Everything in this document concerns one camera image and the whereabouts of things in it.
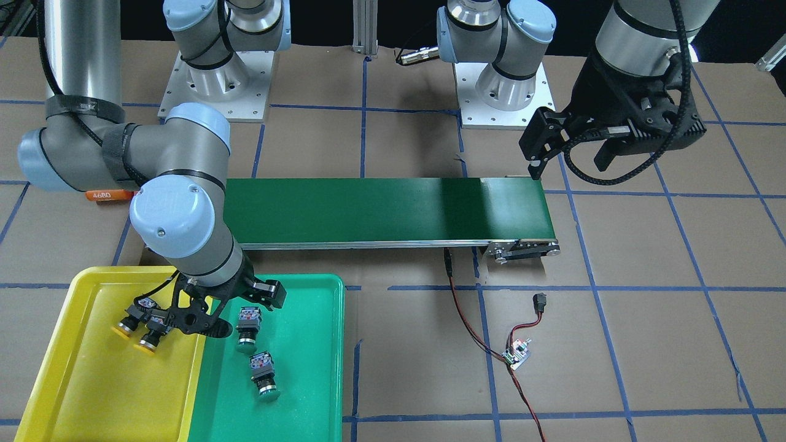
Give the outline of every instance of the black velcro strap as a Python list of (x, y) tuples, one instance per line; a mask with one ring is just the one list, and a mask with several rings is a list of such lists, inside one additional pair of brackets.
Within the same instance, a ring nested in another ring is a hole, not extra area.
[(126, 149), (130, 142), (131, 134), (139, 125), (134, 123), (117, 124), (110, 127), (104, 135), (104, 144), (101, 146), (101, 157), (112, 175), (112, 178), (125, 190), (136, 190), (147, 182), (141, 173), (126, 165)]
[(97, 116), (113, 123), (126, 120), (126, 111), (111, 101), (81, 95), (55, 95), (46, 100), (46, 118), (64, 113)]

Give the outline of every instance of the blue tape line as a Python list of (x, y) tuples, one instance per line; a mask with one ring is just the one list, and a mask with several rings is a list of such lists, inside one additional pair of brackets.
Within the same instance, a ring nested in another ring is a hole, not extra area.
[(729, 345), (729, 340), (726, 338), (726, 333), (723, 330), (721, 319), (718, 317), (718, 311), (715, 309), (715, 303), (713, 302), (712, 297), (710, 296), (710, 291), (706, 289), (707, 284), (704, 281), (704, 276), (701, 272), (701, 268), (699, 267), (699, 261), (696, 259), (696, 254), (693, 253), (693, 249), (690, 245), (690, 241), (688, 240), (688, 235), (685, 232), (685, 227), (682, 225), (680, 215), (677, 212), (677, 206), (674, 204), (674, 199), (670, 195), (668, 195), (669, 188), (668, 185), (666, 184), (666, 180), (663, 178), (663, 173), (661, 173), (660, 167), (658, 166), (658, 164), (654, 164), (654, 166), (655, 166), (655, 172), (658, 174), (658, 179), (660, 180), (660, 185), (663, 187), (663, 191), (666, 192), (667, 194), (666, 199), (669, 201), (671, 212), (674, 214), (674, 221), (677, 223), (677, 228), (680, 230), (682, 241), (685, 243), (685, 248), (688, 249), (688, 256), (690, 256), (693, 269), (696, 271), (696, 277), (699, 279), (699, 284), (701, 284), (703, 288), (704, 298), (707, 300), (707, 305), (710, 308), (712, 319), (715, 321), (715, 326), (718, 328), (718, 332), (721, 335), (721, 340), (723, 341), (723, 347), (725, 348), (726, 354), (729, 356), (729, 361), (731, 362), (732, 367), (735, 371), (739, 388), (742, 389), (743, 396), (745, 396), (747, 406), (751, 411), (751, 415), (753, 416), (753, 420), (756, 424), (756, 428), (758, 429), (758, 434), (762, 438), (762, 442), (766, 442), (767, 436), (765, 436), (762, 423), (759, 420), (758, 415), (754, 411), (753, 400), (751, 399), (751, 395), (747, 390), (747, 386), (745, 385), (745, 380), (742, 378), (740, 370), (736, 366), (736, 362), (734, 361), (734, 354), (732, 353), (731, 346)]
[(283, 109), (322, 109), (322, 110), (354, 110), (362, 111), (362, 107), (357, 106), (319, 106), (319, 105), (270, 105), (271, 108)]
[(628, 395), (625, 391), (625, 384), (623, 382), (623, 374), (622, 371), (619, 369), (619, 361), (617, 360), (617, 355), (614, 350), (614, 343), (612, 342), (612, 335), (608, 329), (608, 324), (606, 322), (606, 314), (603, 310), (603, 303), (601, 302), (601, 295), (598, 293), (597, 286), (595, 284), (595, 275), (592, 272), (592, 265), (590, 264), (590, 255), (587, 253), (586, 243), (584, 241), (584, 233), (582, 231), (582, 225), (578, 219), (578, 211), (576, 210), (576, 203), (573, 198), (573, 193), (571, 192), (571, 183), (567, 179), (567, 172), (565, 170), (565, 164), (560, 157), (560, 170), (562, 171), (562, 179), (565, 181), (565, 190), (567, 191), (567, 200), (571, 206), (571, 212), (573, 213), (573, 220), (576, 223), (576, 234), (578, 235), (578, 243), (581, 246), (582, 256), (584, 257), (584, 265), (587, 270), (587, 276), (589, 277), (589, 285), (592, 287), (593, 297), (595, 298), (595, 307), (597, 308), (597, 313), (601, 318), (601, 326), (603, 327), (603, 335), (606, 338), (606, 345), (608, 346), (608, 354), (612, 358), (612, 366), (614, 367), (614, 375), (617, 379), (617, 386), (619, 388), (619, 395), (620, 399), (623, 402), (623, 411), (625, 412), (625, 419), (628, 422), (628, 431), (630, 433), (630, 440), (631, 442), (637, 442), (638, 438), (636, 436), (636, 429), (634, 428), (634, 419), (633, 415), (630, 413), (630, 405), (628, 403)]
[(365, 106), (326, 106), (326, 105), (284, 105), (275, 104), (270, 105), (271, 108), (284, 108), (284, 109), (321, 109), (321, 110), (348, 110), (348, 111), (362, 111), (365, 109), (368, 112), (389, 112), (389, 113), (444, 113), (447, 115), (457, 116), (458, 111), (454, 109), (394, 109), (394, 108), (370, 108)]
[[(786, 408), (755, 408), (757, 414), (786, 414)], [(677, 409), (677, 410), (640, 410), (631, 411), (631, 415), (636, 418), (665, 418), (672, 416), (727, 416), (727, 415), (750, 415), (749, 408), (696, 408), (696, 409)], [(500, 413), (501, 421), (520, 421), (531, 420), (528, 413)], [(576, 412), (552, 412), (538, 413), (541, 420), (579, 420), (579, 419), (609, 419), (625, 418), (624, 411), (576, 411)], [(345, 423), (360, 422), (450, 422), (450, 421), (490, 421), (493, 416), (488, 413), (472, 414), (382, 414), (369, 417), (344, 416)]]
[(358, 417), (358, 390), (360, 385), (360, 346), (363, 339), (354, 345), (352, 357), (352, 416)]
[(43, 105), (43, 101), (38, 100), (0, 100), (0, 105)]
[(369, 61), (371, 57), (363, 58), (363, 99), (362, 99), (362, 113), (360, 116), (360, 178), (365, 178), (365, 124), (366, 124), (366, 103), (368, 101), (368, 83), (369, 83)]
[(696, 77), (696, 82), (699, 84), (699, 87), (701, 87), (702, 92), (704, 92), (704, 96), (707, 97), (707, 101), (709, 101), (710, 103), (712, 112), (714, 112), (715, 116), (718, 118), (718, 122), (721, 124), (721, 129), (723, 129), (723, 132), (726, 134), (726, 137), (729, 139), (729, 143), (731, 143), (732, 149), (734, 150), (734, 154), (736, 155), (738, 161), (740, 162), (740, 165), (745, 171), (745, 175), (747, 176), (748, 181), (751, 182), (751, 186), (753, 186), (754, 192), (756, 192), (756, 195), (759, 196), (759, 200), (762, 202), (762, 205), (764, 206), (764, 210), (767, 212), (767, 216), (769, 216), (769, 221), (773, 224), (773, 226), (775, 227), (775, 231), (778, 233), (778, 236), (780, 237), (780, 242), (782, 242), (783, 245), (786, 245), (786, 236), (784, 236), (783, 231), (780, 229), (780, 226), (778, 226), (778, 222), (775, 220), (775, 216), (773, 216), (773, 213), (769, 210), (769, 205), (767, 205), (767, 201), (764, 199), (764, 197), (762, 197), (762, 192), (758, 189), (758, 186), (756, 185), (756, 181), (754, 181), (753, 175), (751, 175), (751, 171), (747, 168), (745, 161), (742, 159), (742, 155), (740, 155), (740, 150), (737, 148), (736, 143), (732, 138), (732, 135), (729, 133), (729, 128), (726, 127), (725, 122), (721, 118), (721, 114), (718, 112), (718, 109), (715, 108), (715, 103), (712, 101), (712, 98), (710, 98), (707, 89), (704, 87), (704, 83), (699, 78), (699, 74), (696, 72), (696, 70), (693, 67), (691, 67), (691, 70), (693, 71), (693, 75)]
[(259, 170), (259, 158), (262, 156), (262, 143), (265, 138), (265, 125), (259, 125), (259, 137), (256, 139), (256, 155), (254, 155), (254, 166), (251, 169), (251, 177), (256, 178)]
[[(483, 299), (483, 287), (476, 284), (478, 290), (478, 304), (480, 307), (480, 325), (483, 328), (483, 342), (486, 346), (491, 348), (491, 341), (489, 340), (489, 327), (488, 319), (486, 317), (486, 300)], [(497, 404), (497, 384), (494, 381), (494, 360), (491, 354), (486, 353), (486, 370), (489, 376), (489, 393), (491, 396), (491, 419), (494, 421), (494, 440), (502, 442), (502, 426), (499, 423), (499, 405)]]
[(0, 230), (0, 244), (2, 244), (2, 242), (6, 239), (8, 230), (11, 228), (11, 223), (13, 223), (13, 219), (17, 217), (17, 213), (19, 212), (19, 207), (21, 207), (22, 200), (24, 199), (24, 196), (28, 193), (28, 189), (30, 189), (30, 183), (24, 185), (24, 188), (22, 189), (22, 193), (20, 193), (19, 197), (17, 198), (17, 203), (13, 205), (11, 214), (8, 216), (8, 219), (6, 220), (5, 226), (3, 226), (2, 230)]
[(67, 289), (69, 284), (58, 283), (29, 283), (29, 282), (0, 282), (0, 289)]
[(126, 217), (126, 225), (123, 226), (123, 232), (120, 234), (120, 240), (117, 241), (117, 248), (115, 249), (115, 257), (112, 258), (112, 265), (116, 266), (118, 261), (120, 261), (120, 253), (123, 251), (123, 246), (126, 244), (126, 238), (128, 237), (128, 229), (131, 227), (131, 217)]
[(786, 126), (786, 123), (766, 123), (762, 121), (705, 121), (708, 124), (732, 124), (734, 126)]
[[(704, 289), (710, 292), (763, 292), (763, 293), (782, 293), (786, 292), (786, 287), (750, 287), (750, 286), (723, 286), (710, 285), (708, 287), (690, 285), (595, 285), (599, 292), (701, 292)], [(474, 290), (473, 285), (457, 285), (457, 291)], [(387, 288), (392, 292), (426, 292), (426, 291), (446, 291), (450, 290), (449, 285), (391, 285)], [(499, 291), (533, 291), (533, 290), (552, 290), (560, 292), (589, 292), (591, 285), (483, 285), (483, 290)]]
[(362, 343), (363, 339), (355, 344), (354, 354), (352, 356), (352, 418), (355, 418), (355, 420), (352, 422), (350, 429), (351, 442), (358, 442), (358, 422), (356, 418), (358, 417), (358, 397), (360, 389), (360, 345)]
[[(458, 114), (456, 115), (456, 127), (458, 133), (458, 152), (464, 153), (464, 137), (461, 136), (461, 115)], [(461, 163), (461, 176), (467, 178), (469, 176), (469, 173), (467, 172), (467, 161), (464, 159), (464, 157), (461, 156), (459, 156), (459, 159), (459, 162)]]

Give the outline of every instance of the bolt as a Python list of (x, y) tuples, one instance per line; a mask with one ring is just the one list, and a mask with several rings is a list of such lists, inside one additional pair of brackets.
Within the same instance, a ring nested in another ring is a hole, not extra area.
[(498, 250), (494, 253), (494, 261), (497, 261), (499, 264), (504, 264), (508, 262), (508, 259), (502, 256), (502, 251)]

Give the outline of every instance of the metal post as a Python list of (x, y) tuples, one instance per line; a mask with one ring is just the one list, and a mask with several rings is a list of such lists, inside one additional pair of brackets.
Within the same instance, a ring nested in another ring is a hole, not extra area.
[(354, 39), (352, 50), (376, 57), (376, 15), (378, 0), (353, 0)]
[(120, 0), (46, 0), (45, 11), (46, 49), (63, 92), (120, 105)]
[(786, 34), (756, 62), (756, 68), (762, 72), (772, 71), (783, 57), (786, 57)]

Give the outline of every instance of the conveyor belt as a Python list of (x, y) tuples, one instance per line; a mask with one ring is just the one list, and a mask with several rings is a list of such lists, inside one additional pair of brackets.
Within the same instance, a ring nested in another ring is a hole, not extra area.
[(556, 243), (529, 178), (230, 179), (224, 219), (255, 250)]

